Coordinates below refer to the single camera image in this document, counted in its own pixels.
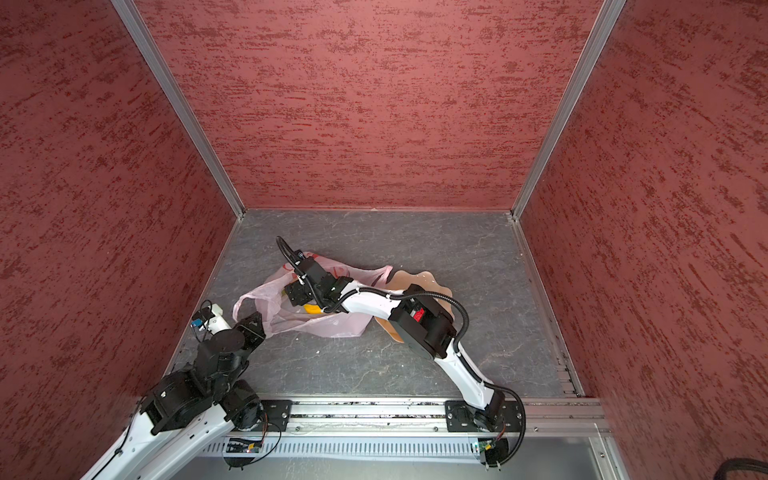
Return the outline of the pink plastic shopping bag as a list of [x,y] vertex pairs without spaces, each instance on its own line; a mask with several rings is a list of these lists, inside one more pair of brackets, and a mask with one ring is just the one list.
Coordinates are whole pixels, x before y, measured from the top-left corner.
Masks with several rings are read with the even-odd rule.
[[[391,265],[375,270],[352,267],[310,252],[320,266],[334,276],[349,276],[364,285],[383,288],[393,271]],[[298,279],[288,263],[257,288],[243,294],[232,309],[235,322],[244,319],[253,310],[261,314],[262,325],[268,338],[287,332],[308,333],[323,338],[360,337],[373,319],[361,313],[311,314],[302,306],[292,306],[284,288]]]

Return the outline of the peach scalloped plate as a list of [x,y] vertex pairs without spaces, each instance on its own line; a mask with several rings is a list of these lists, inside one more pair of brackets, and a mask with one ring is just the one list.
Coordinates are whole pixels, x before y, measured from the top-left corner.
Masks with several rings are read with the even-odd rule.
[[[434,275],[429,271],[423,271],[416,274],[409,273],[405,270],[393,271],[388,276],[384,288],[388,290],[405,290],[412,284],[422,287],[426,291],[437,292],[449,297],[452,296],[452,291],[447,287],[441,286],[436,281]],[[375,317],[374,320],[393,341],[400,344],[404,343],[400,334],[388,320],[379,317]]]

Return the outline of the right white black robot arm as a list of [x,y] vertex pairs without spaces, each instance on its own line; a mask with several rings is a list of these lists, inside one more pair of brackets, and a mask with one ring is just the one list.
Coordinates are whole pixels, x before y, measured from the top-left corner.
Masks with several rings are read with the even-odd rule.
[[314,305],[323,313],[367,314],[388,321],[412,351],[435,361],[452,380],[474,426],[488,432],[498,428],[505,396],[476,370],[460,345],[468,314],[459,302],[415,284],[403,291],[366,286],[332,274],[303,254],[290,254],[287,261],[297,275],[285,288],[294,306]]

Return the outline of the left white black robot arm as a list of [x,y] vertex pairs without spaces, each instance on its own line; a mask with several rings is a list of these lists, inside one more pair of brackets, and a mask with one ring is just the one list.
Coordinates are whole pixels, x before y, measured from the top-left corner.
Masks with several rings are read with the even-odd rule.
[[145,394],[125,433],[85,479],[170,479],[227,433],[260,428],[258,437],[266,436],[262,402],[241,378],[266,339],[261,314],[229,324],[213,305],[199,311],[193,324],[211,333],[198,343],[194,361]]

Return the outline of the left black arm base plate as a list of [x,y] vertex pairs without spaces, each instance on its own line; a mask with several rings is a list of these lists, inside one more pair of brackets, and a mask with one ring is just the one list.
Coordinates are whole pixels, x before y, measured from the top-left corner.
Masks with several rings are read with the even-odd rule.
[[287,430],[294,402],[291,400],[258,400],[245,407],[234,421],[239,431],[263,431],[274,427],[281,433]]

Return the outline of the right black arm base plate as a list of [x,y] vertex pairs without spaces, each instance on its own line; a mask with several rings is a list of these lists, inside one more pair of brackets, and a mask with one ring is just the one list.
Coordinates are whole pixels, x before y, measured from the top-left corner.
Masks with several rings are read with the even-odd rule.
[[447,430],[458,432],[506,432],[518,433],[525,419],[525,412],[519,402],[500,401],[486,409],[478,409],[462,400],[448,400],[444,403]]

